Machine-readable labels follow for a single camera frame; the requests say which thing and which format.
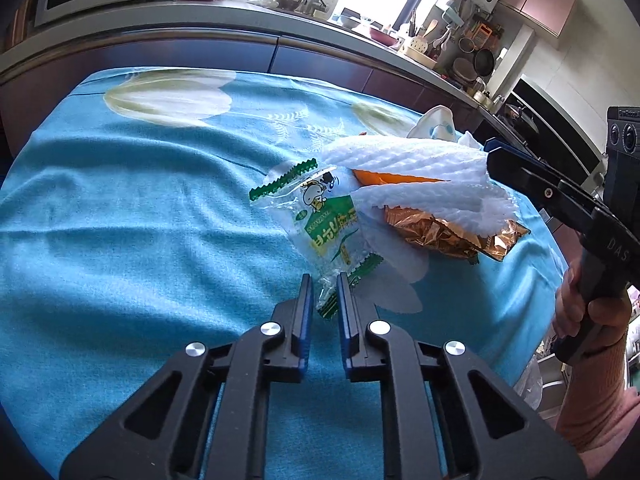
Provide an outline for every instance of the orange object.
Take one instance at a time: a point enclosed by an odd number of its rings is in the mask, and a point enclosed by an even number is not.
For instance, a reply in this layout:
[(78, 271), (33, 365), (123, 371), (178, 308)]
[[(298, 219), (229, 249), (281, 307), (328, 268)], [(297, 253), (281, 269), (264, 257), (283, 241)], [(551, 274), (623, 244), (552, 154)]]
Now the orange object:
[(363, 186), (382, 186), (383, 184), (404, 184), (405, 182), (442, 182), (437, 178), (406, 176), (393, 173), (372, 173), (371, 171), (352, 170)]

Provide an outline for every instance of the red bowl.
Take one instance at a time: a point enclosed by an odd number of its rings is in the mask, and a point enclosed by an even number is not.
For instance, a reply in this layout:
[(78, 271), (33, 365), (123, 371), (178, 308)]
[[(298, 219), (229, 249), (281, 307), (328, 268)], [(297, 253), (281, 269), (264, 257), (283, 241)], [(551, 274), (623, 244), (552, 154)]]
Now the red bowl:
[(390, 35), (385, 34), (381, 30), (377, 30), (375, 27), (369, 27), (369, 36), (373, 41), (382, 43), (384, 46), (394, 46), (398, 40), (392, 38)]

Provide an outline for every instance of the silver screw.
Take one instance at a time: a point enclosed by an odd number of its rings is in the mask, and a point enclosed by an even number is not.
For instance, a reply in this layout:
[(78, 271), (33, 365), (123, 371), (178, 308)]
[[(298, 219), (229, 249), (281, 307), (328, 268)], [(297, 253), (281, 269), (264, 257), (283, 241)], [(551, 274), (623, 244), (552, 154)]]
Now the silver screw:
[(377, 335), (385, 335), (388, 334), (391, 330), (391, 325), (386, 321), (382, 321), (381, 319), (372, 321), (369, 325), (369, 330), (371, 330), (374, 334)]
[(460, 341), (449, 341), (444, 345), (444, 349), (451, 355), (462, 355), (465, 353), (466, 347)]
[(276, 335), (281, 329), (282, 327), (276, 322), (267, 321), (260, 327), (260, 332), (264, 335)]
[(189, 357), (200, 357), (207, 349), (202, 343), (189, 343), (184, 349)]

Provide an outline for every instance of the black pan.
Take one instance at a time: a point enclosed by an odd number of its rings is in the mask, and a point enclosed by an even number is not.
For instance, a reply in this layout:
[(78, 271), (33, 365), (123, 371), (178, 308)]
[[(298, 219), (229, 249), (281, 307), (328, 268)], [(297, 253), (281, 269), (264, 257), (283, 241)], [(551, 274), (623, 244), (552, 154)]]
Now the black pan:
[(495, 57), (488, 48), (481, 48), (474, 54), (474, 69), (480, 77), (488, 77), (494, 73)]

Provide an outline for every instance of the cartoon character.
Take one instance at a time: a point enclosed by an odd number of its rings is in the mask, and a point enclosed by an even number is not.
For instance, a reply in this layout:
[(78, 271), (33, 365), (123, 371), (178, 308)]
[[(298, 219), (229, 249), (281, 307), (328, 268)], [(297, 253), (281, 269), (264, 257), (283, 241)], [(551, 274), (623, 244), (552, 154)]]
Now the cartoon character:
[(302, 200), (306, 205), (311, 206), (314, 211), (320, 211), (324, 207), (326, 198), (322, 194), (326, 191), (326, 186), (317, 180), (309, 180), (303, 185)]
[(335, 184), (340, 184), (340, 180), (334, 177), (329, 171), (322, 174), (320, 182), (327, 184), (327, 186), (329, 187), (329, 191), (334, 188)]

